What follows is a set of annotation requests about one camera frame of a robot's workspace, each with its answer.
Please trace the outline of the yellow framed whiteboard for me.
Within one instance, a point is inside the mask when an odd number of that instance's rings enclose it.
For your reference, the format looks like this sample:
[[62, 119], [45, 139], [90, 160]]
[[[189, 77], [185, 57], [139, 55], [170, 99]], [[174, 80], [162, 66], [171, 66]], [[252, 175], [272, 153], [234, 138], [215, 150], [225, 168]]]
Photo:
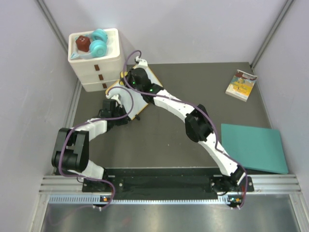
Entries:
[[[162, 87], [162, 84], [154, 75], [152, 70], [148, 67], [145, 69], [149, 79], [152, 83], [158, 84]], [[121, 104], [124, 107], [127, 116], [133, 120], [135, 116], [138, 115], [144, 108], [149, 104], [149, 101], [146, 97], [143, 97], [140, 93], [137, 93], [135, 89], [132, 87], [127, 88], [125, 86], [125, 77], [126, 74], [121, 74], [121, 79], [116, 81], [110, 88], [106, 90], [106, 95], [112, 96], [115, 94], [119, 94], [121, 96]]]

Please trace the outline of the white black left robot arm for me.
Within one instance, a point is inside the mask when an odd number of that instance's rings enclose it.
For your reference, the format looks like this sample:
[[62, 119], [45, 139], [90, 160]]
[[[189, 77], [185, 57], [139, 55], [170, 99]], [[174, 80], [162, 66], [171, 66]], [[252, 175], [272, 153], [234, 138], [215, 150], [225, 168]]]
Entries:
[[77, 174], [93, 178], [93, 186], [98, 191], [106, 191], [109, 179], [105, 168], [96, 165], [89, 158], [89, 143], [97, 136], [110, 131], [114, 126], [130, 121], [125, 107], [117, 100], [103, 101], [98, 115], [80, 124], [75, 130], [61, 128], [58, 131], [51, 163], [64, 174]]

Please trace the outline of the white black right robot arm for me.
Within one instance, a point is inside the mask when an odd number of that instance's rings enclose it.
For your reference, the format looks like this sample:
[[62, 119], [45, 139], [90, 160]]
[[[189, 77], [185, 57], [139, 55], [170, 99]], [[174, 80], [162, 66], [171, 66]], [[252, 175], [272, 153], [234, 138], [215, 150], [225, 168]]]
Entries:
[[153, 83], [146, 70], [135, 68], [124, 75], [125, 86], [139, 93], [147, 103], [152, 103], [177, 116], [185, 124], [187, 137], [200, 144], [218, 165], [230, 191], [237, 191], [248, 182], [244, 167], [231, 158], [218, 141], [218, 132], [203, 105], [195, 106], [171, 95], [162, 86]]

